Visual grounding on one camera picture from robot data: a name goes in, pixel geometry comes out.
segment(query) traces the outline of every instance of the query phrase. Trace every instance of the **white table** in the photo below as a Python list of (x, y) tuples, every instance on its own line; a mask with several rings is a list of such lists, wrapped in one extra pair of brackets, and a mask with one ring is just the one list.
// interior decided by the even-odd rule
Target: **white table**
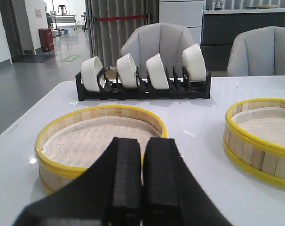
[(230, 105), (256, 97), (285, 98), (285, 76), (212, 79), (211, 99), (77, 101), (76, 83), (60, 83), (0, 135), (0, 226), (23, 207), (46, 196), (38, 176), (34, 143), (53, 119), (96, 105), (135, 105), (157, 114), (176, 140), (189, 169), (235, 226), (285, 226), (285, 190), (244, 173), (225, 156), (224, 115)]

